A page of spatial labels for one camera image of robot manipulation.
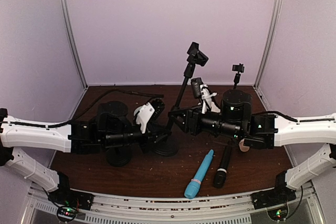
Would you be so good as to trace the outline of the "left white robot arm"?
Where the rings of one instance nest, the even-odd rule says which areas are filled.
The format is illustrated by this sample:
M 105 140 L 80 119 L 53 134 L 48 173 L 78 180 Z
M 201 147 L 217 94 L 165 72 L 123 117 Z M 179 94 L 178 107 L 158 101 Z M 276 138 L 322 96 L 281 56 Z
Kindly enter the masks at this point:
M 66 175 L 45 167 L 22 148 L 44 148 L 81 155 L 105 151 L 107 162 L 121 167 L 132 158 L 131 145 L 139 145 L 146 153 L 171 134 L 156 121 L 164 108 L 162 100 L 152 100 L 138 107 L 133 113 L 133 121 L 129 121 L 127 105 L 110 101 L 100 104 L 97 115 L 88 122 L 72 120 L 62 123 L 20 120 L 1 109 L 1 166 L 11 167 L 49 193 L 68 191 Z

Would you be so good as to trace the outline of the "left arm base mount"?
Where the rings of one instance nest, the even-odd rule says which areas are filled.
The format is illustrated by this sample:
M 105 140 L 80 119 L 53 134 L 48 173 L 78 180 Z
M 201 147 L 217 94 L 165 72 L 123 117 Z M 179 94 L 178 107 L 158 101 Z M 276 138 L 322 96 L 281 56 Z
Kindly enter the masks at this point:
M 79 210 L 90 210 L 94 195 L 75 191 L 70 188 L 69 178 L 67 175 L 57 173 L 59 182 L 57 189 L 52 192 L 46 192 L 48 200 L 56 207 L 56 217 L 64 223 L 73 221 L 79 214 Z

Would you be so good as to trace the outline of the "tall black microphone stand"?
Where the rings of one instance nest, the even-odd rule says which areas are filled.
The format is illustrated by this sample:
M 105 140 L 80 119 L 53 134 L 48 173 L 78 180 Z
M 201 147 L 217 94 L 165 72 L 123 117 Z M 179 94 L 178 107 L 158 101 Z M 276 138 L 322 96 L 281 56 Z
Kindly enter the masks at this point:
M 191 43 L 187 51 L 187 54 L 188 54 L 188 58 L 187 58 L 188 64 L 183 73 L 184 80 L 182 82 L 182 85 L 178 93 L 178 96 L 176 98 L 175 104 L 171 108 L 171 111 L 177 110 L 179 108 L 183 94 L 187 87 L 187 83 L 189 79 L 192 78 L 196 65 L 203 67 L 208 61 L 208 57 L 199 50 L 199 43 L 197 42 L 193 41 Z M 173 127 L 173 120 L 169 118 L 168 123 L 165 127 L 165 129 L 168 130 L 168 133 L 159 137 L 158 142 L 155 143 L 154 148 L 153 148 L 154 153 L 161 155 L 161 156 L 165 156 L 165 157 L 171 157 L 177 153 L 178 151 L 177 146 L 172 141 L 167 140 L 169 136 L 171 135 L 172 127 Z

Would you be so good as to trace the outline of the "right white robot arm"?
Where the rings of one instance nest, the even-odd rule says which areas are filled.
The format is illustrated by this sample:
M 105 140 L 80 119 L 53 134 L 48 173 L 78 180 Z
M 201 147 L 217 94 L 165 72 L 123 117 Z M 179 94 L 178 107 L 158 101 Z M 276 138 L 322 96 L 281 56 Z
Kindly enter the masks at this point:
M 275 188 L 297 190 L 302 184 L 335 167 L 335 114 L 292 118 L 277 111 L 252 113 L 252 97 L 238 89 L 223 93 L 220 111 L 202 112 L 201 106 L 176 109 L 169 119 L 183 132 L 225 136 L 255 149 L 291 144 L 321 143 L 322 147 L 298 166 L 276 177 Z

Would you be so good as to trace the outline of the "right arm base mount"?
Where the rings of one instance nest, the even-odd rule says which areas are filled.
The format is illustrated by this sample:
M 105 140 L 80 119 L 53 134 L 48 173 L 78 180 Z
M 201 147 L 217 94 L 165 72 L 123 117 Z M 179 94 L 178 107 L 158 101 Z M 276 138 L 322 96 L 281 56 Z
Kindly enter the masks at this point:
M 276 205 L 283 205 L 278 209 L 268 211 L 268 216 L 273 221 L 285 221 L 291 214 L 289 213 L 288 202 L 296 199 L 296 190 L 287 187 L 286 171 L 276 176 L 275 186 L 273 189 L 261 190 L 251 194 L 251 200 L 254 209 L 271 208 Z

